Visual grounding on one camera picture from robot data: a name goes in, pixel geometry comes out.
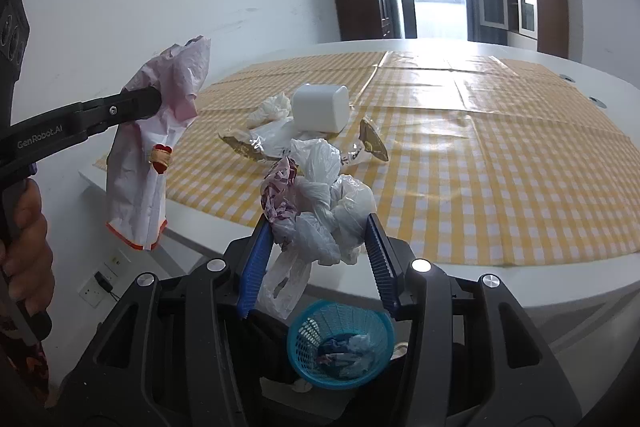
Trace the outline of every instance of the crumpled paper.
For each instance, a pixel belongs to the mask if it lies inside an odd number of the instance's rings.
[[[253,129],[265,123],[275,120],[282,120],[291,114],[291,102],[289,98],[281,92],[276,96],[270,96],[262,101],[257,109],[246,117],[247,129]]]
[[[210,44],[203,36],[184,46],[174,44],[124,87],[153,86],[162,95],[156,115],[118,126],[107,158],[107,226],[137,250],[151,250],[166,225],[166,175],[149,162],[151,151],[155,146],[173,150],[195,120],[196,95],[209,73]]]

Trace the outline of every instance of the human hand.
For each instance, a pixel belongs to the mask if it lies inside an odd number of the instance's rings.
[[[0,264],[11,277],[9,296],[14,301],[24,300],[27,312],[34,315],[49,306],[55,280],[40,190],[31,179],[27,180],[27,188],[15,206],[14,221],[20,235],[8,249],[0,242]]]

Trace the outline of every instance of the charger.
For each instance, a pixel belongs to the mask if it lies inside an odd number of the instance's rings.
[[[100,286],[100,288],[102,288],[109,295],[111,295],[111,297],[113,297],[114,301],[118,302],[120,300],[120,298],[115,293],[113,293],[113,285],[109,282],[107,277],[97,271],[96,273],[94,273],[94,279],[98,283],[98,286]]]

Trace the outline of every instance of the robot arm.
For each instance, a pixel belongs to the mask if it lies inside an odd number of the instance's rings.
[[[262,216],[251,237],[232,241],[189,275],[138,277],[69,375],[53,417],[68,427],[249,425],[242,371],[234,368],[243,353],[233,357],[238,346],[229,332],[254,307],[272,246]],[[496,276],[447,276],[387,237],[375,214],[366,247],[383,306],[411,322],[402,377],[388,390],[390,425],[578,422],[580,406],[562,368]],[[454,317],[464,324],[463,344],[453,340]],[[98,417],[105,423],[92,424]]]
[[[160,92],[153,87],[78,102],[60,107],[12,125],[0,132],[0,239],[6,247],[17,237],[14,208],[24,192],[26,179],[35,174],[35,162],[85,141],[112,125],[153,116],[161,105]],[[0,301],[7,308],[28,346],[44,339],[50,330],[46,316],[30,317],[23,302],[8,295],[9,277],[0,277]]]

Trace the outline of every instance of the electrical outlet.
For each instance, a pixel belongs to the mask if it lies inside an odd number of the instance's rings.
[[[78,290],[78,294],[93,308],[97,308],[98,304],[100,304],[102,299],[107,295],[107,293],[100,288],[100,285],[98,285],[93,275]]]
[[[127,265],[129,263],[130,263],[129,259],[127,259],[127,257],[121,251],[114,251],[113,253],[111,253],[109,258],[104,262],[106,267],[115,274],[116,279],[117,277],[120,277],[125,272],[125,270],[127,269]]]
[[[114,272],[111,271],[111,269],[107,266],[106,263],[100,264],[100,266],[98,266],[95,269],[95,271],[100,272],[102,275],[104,275],[104,278],[107,279],[111,283],[111,286],[115,286],[116,285],[116,281],[118,280],[118,276],[116,274],[114,274]]]

